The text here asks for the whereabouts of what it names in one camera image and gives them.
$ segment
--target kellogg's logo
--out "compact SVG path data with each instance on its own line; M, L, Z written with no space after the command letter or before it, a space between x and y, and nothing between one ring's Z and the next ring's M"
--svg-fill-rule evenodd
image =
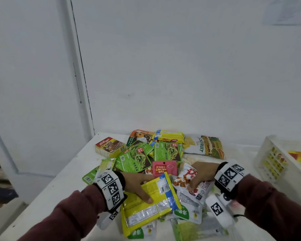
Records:
M96 144L96 146L101 147L102 145L106 144L108 141L112 140L113 138L108 137L100 141L99 143Z

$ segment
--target maroon sleeve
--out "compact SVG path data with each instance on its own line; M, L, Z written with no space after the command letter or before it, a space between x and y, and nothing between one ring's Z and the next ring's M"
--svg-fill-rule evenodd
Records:
M247 175L238 184L236 200L245 216L276 240L301 240L301 206L269 182Z
M104 197L99 189L89 185L62 200L48 217L18 241L79 241L92 230L98 214L105 208Z

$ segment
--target white plastic basket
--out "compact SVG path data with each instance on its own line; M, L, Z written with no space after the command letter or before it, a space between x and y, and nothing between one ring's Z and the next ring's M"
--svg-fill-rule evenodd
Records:
M301 152L301 140L267 136L254 160L254 167L264 180L301 204L301 165L288 151Z

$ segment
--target black cable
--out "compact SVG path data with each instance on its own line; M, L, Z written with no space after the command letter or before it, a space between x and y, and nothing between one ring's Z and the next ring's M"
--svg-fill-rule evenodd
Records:
M236 215L233 215L233 217L245 217L245 216L242 214L236 214Z

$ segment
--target white table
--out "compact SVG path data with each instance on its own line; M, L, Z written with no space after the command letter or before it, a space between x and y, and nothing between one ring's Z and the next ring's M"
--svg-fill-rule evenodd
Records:
M82 177L96 166L100 165L104 157L95 153L94 145L106 137L115 138L126 143L127 135L98 133L86 146L76 155L75 158L52 180L48 186L38 195L38 197L27 207L27 209L7 228L0 236L0 241L15 241L25 234L33 225L47 217L54 207L63 199L67 198L73 191L82 190L87 185L82 181ZM230 159L236 159L250 172L260 177L253 169L252 160L257 153L258 147L232 145L223 142L225 156ZM93 230L83 240L123 240L120 215L105 231L98 227ZM165 241L174 241L173 230L169 221L158 222L157 239ZM241 237L245 241L253 240L274 240L267 232L257 227L255 224L240 217L239 222L233 228L237 240ZM229 240L229 238L209 238L206 240Z

